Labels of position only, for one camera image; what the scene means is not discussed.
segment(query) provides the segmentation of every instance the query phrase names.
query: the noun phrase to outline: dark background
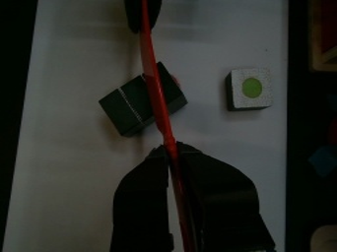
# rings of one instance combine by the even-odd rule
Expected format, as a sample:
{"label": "dark background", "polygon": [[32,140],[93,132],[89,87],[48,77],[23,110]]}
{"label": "dark background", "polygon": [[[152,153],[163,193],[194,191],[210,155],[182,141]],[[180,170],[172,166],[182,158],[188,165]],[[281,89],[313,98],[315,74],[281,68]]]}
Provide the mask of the dark background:
{"label": "dark background", "polygon": [[[5,4],[3,8],[0,247],[11,199],[37,8],[37,0],[19,2]],[[337,172],[322,179],[307,162],[317,148],[326,144],[326,130],[337,116],[326,100],[326,95],[337,94],[337,74],[309,71],[307,2],[289,0],[287,252],[307,252],[309,238],[317,227],[337,223]]]}
{"label": "dark background", "polygon": [[287,252],[310,251],[314,230],[337,223],[336,169],[321,178],[307,162],[337,117],[326,99],[337,95],[337,73],[309,71],[307,2],[289,1]]}
{"label": "dark background", "polygon": [[3,248],[37,0],[1,5],[0,248]]}

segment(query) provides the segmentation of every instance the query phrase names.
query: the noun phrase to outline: dark green box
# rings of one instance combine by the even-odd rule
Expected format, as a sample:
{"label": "dark green box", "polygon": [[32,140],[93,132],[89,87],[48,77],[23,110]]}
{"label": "dark green box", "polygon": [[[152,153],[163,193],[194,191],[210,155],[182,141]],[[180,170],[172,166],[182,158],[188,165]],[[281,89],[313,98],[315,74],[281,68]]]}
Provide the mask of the dark green box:
{"label": "dark green box", "polygon": [[[186,97],[163,64],[158,62],[162,89],[170,114],[187,104]],[[130,137],[154,122],[150,97],[142,76],[135,77],[100,100],[119,133]]]}

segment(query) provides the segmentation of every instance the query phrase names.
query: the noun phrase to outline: white surface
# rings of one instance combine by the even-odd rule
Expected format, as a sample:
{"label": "white surface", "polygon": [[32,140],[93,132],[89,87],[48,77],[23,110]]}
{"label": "white surface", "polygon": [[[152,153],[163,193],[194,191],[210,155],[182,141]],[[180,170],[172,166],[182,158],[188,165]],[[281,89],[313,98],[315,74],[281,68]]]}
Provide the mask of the white surface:
{"label": "white surface", "polygon": [[[253,179],[283,252],[287,1],[164,0],[152,39],[188,100],[176,139]],[[251,67],[270,69],[274,104],[229,112],[225,76]],[[139,73],[122,0],[40,0],[4,252],[108,251],[116,187],[162,140],[154,125],[119,136],[97,101]]]}

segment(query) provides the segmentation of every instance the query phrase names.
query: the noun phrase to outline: green sticker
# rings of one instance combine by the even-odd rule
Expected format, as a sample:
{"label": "green sticker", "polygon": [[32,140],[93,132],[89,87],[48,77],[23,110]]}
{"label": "green sticker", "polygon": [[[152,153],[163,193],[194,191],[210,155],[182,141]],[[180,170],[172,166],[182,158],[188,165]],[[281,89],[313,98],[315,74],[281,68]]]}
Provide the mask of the green sticker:
{"label": "green sticker", "polygon": [[262,84],[259,80],[255,78],[246,79],[242,84],[242,92],[250,98],[258,97],[262,92]]}

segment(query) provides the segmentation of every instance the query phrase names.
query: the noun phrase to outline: red pole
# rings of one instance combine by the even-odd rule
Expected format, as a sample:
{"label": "red pole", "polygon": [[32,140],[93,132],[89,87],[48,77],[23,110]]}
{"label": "red pole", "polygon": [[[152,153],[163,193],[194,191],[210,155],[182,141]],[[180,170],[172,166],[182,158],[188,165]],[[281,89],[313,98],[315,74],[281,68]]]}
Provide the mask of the red pole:
{"label": "red pole", "polygon": [[168,111],[162,91],[160,78],[152,50],[151,29],[147,13],[147,0],[142,0],[140,56],[142,56],[144,81],[150,95],[155,123],[158,130],[163,135],[163,146],[166,148],[171,160],[170,168],[171,168],[175,200],[178,206],[180,230],[183,236],[184,252],[196,252],[195,235],[190,215],[190,205],[186,197],[182,171],[179,167],[178,148],[171,130]]}

